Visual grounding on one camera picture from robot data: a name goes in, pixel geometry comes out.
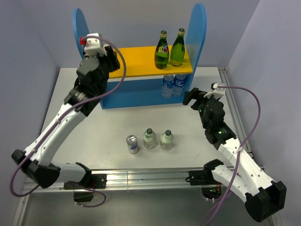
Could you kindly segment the green glass Perrier bottle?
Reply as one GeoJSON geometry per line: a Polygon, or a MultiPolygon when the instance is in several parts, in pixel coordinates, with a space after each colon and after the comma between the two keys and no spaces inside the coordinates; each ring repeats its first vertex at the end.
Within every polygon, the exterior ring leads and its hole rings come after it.
{"type": "Polygon", "coordinates": [[[167,67],[169,61],[169,47],[167,43],[167,32],[161,31],[160,32],[160,39],[156,46],[154,61],[155,67],[158,69],[164,69],[167,67]]]}

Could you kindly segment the silver blue can front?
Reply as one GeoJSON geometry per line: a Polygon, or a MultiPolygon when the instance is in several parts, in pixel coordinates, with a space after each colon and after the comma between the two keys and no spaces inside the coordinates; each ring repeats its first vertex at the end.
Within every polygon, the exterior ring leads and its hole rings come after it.
{"type": "Polygon", "coordinates": [[[131,154],[136,154],[138,152],[138,140],[135,135],[129,135],[126,138],[126,143],[131,154]]]}

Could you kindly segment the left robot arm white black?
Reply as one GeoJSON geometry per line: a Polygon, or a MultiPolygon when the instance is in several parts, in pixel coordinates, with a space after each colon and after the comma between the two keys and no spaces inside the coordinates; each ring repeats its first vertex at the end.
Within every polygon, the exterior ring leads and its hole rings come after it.
{"type": "Polygon", "coordinates": [[[52,159],[75,127],[111,94],[106,91],[109,74],[120,68],[118,59],[123,56],[116,47],[104,49],[106,55],[87,56],[80,62],[74,87],[55,118],[31,145],[12,154],[19,169],[42,188],[67,181],[86,188],[92,182],[92,171],[82,163],[53,163],[52,159]]]}

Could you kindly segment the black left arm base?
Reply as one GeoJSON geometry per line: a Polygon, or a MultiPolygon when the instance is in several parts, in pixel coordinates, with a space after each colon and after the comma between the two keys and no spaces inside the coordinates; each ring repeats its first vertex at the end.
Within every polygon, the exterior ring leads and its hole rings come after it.
{"type": "Polygon", "coordinates": [[[76,203],[87,205],[96,195],[97,189],[104,189],[106,187],[107,175],[104,173],[91,174],[81,182],[65,182],[64,190],[73,191],[73,199],[76,203]]]}

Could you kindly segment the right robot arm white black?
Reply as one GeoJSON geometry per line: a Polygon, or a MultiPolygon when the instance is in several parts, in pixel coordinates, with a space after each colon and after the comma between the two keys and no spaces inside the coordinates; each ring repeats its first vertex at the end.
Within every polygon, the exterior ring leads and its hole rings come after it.
{"type": "Polygon", "coordinates": [[[190,171],[189,182],[192,186],[225,185],[225,193],[232,192],[238,196],[250,217],[262,222],[284,208],[287,188],[282,181],[276,182],[257,165],[224,122],[224,104],[220,99],[225,95],[225,89],[218,83],[212,85],[211,92],[193,88],[185,92],[183,105],[195,100],[191,108],[199,113],[208,142],[234,166],[234,170],[229,170],[222,161],[215,159],[206,163],[203,170],[190,171]]]}

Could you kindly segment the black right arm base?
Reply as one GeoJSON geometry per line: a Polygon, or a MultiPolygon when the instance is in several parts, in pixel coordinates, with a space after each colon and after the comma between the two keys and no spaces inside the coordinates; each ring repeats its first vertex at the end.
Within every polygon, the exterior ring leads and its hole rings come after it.
{"type": "Polygon", "coordinates": [[[189,176],[185,181],[191,186],[200,186],[201,193],[206,199],[214,201],[222,195],[221,183],[215,181],[206,169],[189,171],[189,176]]]}

